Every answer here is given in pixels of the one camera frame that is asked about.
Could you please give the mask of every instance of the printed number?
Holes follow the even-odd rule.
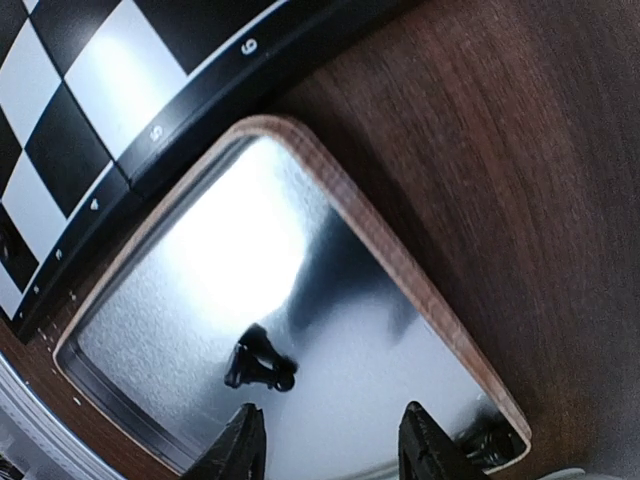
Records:
[[[255,39],[250,38],[249,40],[244,42],[240,50],[242,50],[243,55],[251,55],[257,49],[258,49],[258,42],[256,42]]]

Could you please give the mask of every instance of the number 5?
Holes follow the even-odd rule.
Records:
[[[244,42],[240,50],[242,50],[243,55],[251,55],[257,49],[258,49],[258,42],[256,42],[255,39],[250,38],[249,40]]]

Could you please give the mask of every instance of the black square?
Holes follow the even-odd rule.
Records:
[[[272,0],[135,0],[182,68],[191,73]]]
[[[36,268],[38,268],[38,260],[29,250],[2,204],[0,204],[0,234],[5,237],[9,247],[9,259],[4,260],[0,257],[0,262],[2,262],[2,265],[4,265],[4,268],[20,291],[24,292],[29,280],[31,280]]]
[[[4,189],[7,188],[11,173],[21,154],[20,142],[18,142],[2,107],[0,107],[0,197]]]
[[[0,66],[26,20],[27,10],[21,0],[0,2]]]
[[[40,0],[31,21],[64,76],[120,0]]]
[[[64,84],[44,111],[26,150],[67,217],[111,161]]]

